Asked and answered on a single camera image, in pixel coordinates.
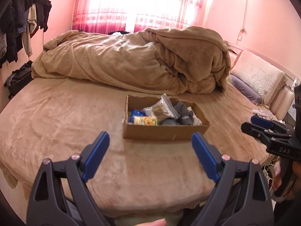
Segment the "suitcase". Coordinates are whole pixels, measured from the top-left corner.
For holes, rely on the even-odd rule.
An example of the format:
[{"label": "suitcase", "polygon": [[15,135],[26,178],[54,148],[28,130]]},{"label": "suitcase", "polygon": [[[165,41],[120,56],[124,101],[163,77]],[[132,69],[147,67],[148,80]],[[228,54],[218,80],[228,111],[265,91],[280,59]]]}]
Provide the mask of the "suitcase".
[{"label": "suitcase", "polygon": [[33,80],[31,78],[32,63],[32,61],[28,61],[20,69],[13,71],[7,78],[4,87],[7,87],[10,92],[10,95],[8,96],[9,99],[15,96],[22,88]]}]

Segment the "purple pillow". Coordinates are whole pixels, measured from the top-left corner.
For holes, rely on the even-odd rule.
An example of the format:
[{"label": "purple pillow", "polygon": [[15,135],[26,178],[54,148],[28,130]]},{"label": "purple pillow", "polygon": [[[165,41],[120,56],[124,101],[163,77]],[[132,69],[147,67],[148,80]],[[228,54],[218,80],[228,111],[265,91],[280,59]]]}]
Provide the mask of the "purple pillow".
[{"label": "purple pillow", "polygon": [[260,95],[250,88],[246,83],[240,80],[238,77],[231,75],[232,85],[235,86],[244,96],[246,96],[253,103],[261,103],[262,98]]}]

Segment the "open cardboard box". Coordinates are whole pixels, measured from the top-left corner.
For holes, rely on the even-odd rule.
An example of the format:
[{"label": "open cardboard box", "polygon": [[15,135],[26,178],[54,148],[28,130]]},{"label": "open cardboard box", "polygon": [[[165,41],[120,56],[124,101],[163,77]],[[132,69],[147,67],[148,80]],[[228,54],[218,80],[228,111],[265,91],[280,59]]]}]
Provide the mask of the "open cardboard box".
[{"label": "open cardboard box", "polygon": [[[144,139],[144,140],[190,140],[195,132],[204,134],[210,126],[204,113],[195,104],[182,101],[187,107],[191,107],[195,115],[202,121],[202,126],[141,126],[129,123],[129,118],[133,109],[142,110],[145,107],[152,106],[160,99],[155,97],[134,97],[128,95],[125,103],[125,118],[123,127],[123,138],[125,139]],[[173,106],[179,100],[176,98],[170,99]]]}]

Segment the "curtain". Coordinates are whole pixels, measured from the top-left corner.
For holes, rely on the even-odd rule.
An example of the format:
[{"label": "curtain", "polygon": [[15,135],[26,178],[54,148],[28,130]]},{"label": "curtain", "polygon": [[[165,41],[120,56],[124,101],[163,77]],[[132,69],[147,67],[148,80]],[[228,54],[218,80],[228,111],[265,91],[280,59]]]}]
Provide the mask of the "curtain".
[{"label": "curtain", "polygon": [[108,34],[198,25],[203,0],[76,0],[73,29]]}]

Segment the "yellow package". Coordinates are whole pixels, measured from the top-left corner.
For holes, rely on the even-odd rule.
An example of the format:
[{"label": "yellow package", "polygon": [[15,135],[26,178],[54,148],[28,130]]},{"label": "yellow package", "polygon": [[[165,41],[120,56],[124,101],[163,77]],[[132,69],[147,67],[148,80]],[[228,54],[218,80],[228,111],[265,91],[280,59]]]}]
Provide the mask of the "yellow package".
[{"label": "yellow package", "polygon": [[156,116],[134,116],[135,125],[157,126],[158,120]]}]

